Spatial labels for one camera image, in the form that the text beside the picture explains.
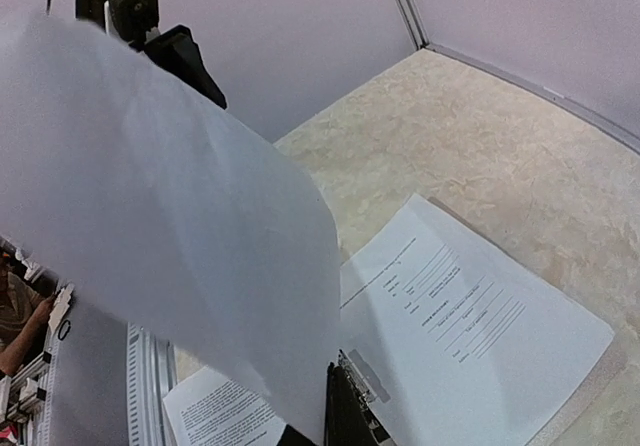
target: person's arm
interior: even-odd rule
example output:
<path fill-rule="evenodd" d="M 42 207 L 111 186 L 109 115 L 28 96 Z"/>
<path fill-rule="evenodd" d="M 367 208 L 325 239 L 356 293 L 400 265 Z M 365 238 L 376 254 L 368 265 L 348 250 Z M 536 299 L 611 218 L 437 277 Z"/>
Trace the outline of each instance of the person's arm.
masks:
<path fill-rule="evenodd" d="M 51 296 L 38 304 L 20 334 L 0 353 L 0 371 L 7 376 L 13 376 L 20 368 L 40 328 L 49 321 L 54 300 L 55 296 Z"/>

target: white paper sheet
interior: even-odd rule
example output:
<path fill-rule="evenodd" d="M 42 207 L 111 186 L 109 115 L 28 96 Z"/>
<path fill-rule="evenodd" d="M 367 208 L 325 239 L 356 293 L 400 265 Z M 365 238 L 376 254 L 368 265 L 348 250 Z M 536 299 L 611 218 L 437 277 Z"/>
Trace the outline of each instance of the white paper sheet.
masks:
<path fill-rule="evenodd" d="M 414 196 L 342 267 L 342 349 L 404 446 L 522 446 L 611 328 Z"/>
<path fill-rule="evenodd" d="M 5 18 L 0 110 L 0 231 L 319 443 L 340 255 L 308 175 L 89 24 Z"/>
<path fill-rule="evenodd" d="M 259 395 L 211 368 L 163 401 L 178 446 L 274 446 L 286 426 Z"/>

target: metal frame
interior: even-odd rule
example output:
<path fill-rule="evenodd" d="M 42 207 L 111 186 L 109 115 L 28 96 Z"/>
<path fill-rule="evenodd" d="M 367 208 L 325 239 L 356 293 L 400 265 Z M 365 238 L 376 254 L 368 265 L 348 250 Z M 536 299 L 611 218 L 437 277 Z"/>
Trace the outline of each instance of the metal frame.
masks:
<path fill-rule="evenodd" d="M 129 444 L 176 446 L 162 406 L 177 383 L 173 346 L 134 324 L 129 324 L 127 341 Z"/>
<path fill-rule="evenodd" d="M 561 107 L 565 111 L 568 111 L 587 123 L 592 124 L 607 136 L 610 136 L 640 154 L 640 136 L 629 132 L 619 124 L 614 123 L 573 99 L 567 98 L 566 96 L 563 96 L 549 88 L 534 84 L 526 79 L 520 78 L 490 64 L 473 59 L 445 46 L 430 43 L 414 0 L 396 0 L 396 3 L 398 4 L 398 9 L 400 10 L 400 14 L 402 15 L 402 19 L 405 22 L 416 50 L 427 49 L 429 51 L 442 54 L 443 56 L 458 60 L 508 83 L 514 84 L 515 86 L 529 91 L 536 96 L 546 99 L 547 101 Z"/>
<path fill-rule="evenodd" d="M 396 0 L 396 3 L 416 51 L 426 48 L 429 44 L 429 38 L 422 25 L 422 19 L 420 19 L 415 2 L 413 0 Z"/>
<path fill-rule="evenodd" d="M 473 66 L 480 71 L 484 71 L 486 73 L 495 76 L 496 78 L 502 79 L 508 83 L 511 83 L 515 86 L 518 86 L 526 91 L 529 91 L 536 96 L 541 97 L 542 99 L 546 99 L 547 101 L 555 104 L 556 106 L 561 107 L 565 111 L 577 116 L 578 118 L 586 121 L 589 124 L 592 124 L 600 131 L 602 131 L 607 136 L 621 142 L 629 149 L 635 151 L 636 153 L 640 153 L 640 137 L 630 133 L 626 129 L 624 129 L 619 124 L 616 124 L 604 116 L 596 113 L 595 111 L 586 108 L 585 106 L 577 103 L 576 101 L 563 96 L 549 88 L 545 88 L 544 86 L 538 86 L 526 79 L 520 78 L 511 73 L 507 73 L 500 68 L 496 68 L 487 63 L 483 63 L 482 61 L 478 61 L 476 59 L 470 58 L 462 53 L 454 51 L 453 49 L 449 49 L 445 46 L 440 46 L 437 44 L 429 44 L 426 49 L 429 51 L 433 51 L 435 53 L 442 54 L 443 56 L 447 56 L 449 58 L 460 61 L 461 63 L 467 64 L 469 66 Z"/>

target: beige marble floor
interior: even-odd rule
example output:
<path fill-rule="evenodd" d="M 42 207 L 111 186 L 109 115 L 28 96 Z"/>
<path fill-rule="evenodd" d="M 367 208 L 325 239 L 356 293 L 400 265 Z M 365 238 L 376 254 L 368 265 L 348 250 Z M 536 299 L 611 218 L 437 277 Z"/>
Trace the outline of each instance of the beige marble floor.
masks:
<path fill-rule="evenodd" d="M 519 88 L 416 53 L 280 140 L 338 225 L 345 258 L 414 192 L 435 196 L 605 319 L 626 369 L 556 442 L 640 445 L 640 158 Z M 179 376 L 197 362 L 178 355 Z"/>

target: paper with text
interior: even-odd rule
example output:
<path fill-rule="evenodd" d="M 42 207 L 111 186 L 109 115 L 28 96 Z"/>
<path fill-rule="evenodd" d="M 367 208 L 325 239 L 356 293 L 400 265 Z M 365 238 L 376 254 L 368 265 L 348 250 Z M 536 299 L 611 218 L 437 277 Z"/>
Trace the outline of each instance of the paper with text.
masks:
<path fill-rule="evenodd" d="M 525 445 L 614 336 L 419 196 L 341 276 L 342 349 L 404 446 Z"/>
<path fill-rule="evenodd" d="M 273 446 L 285 422 L 259 395 L 202 368 L 164 398 L 178 446 Z"/>

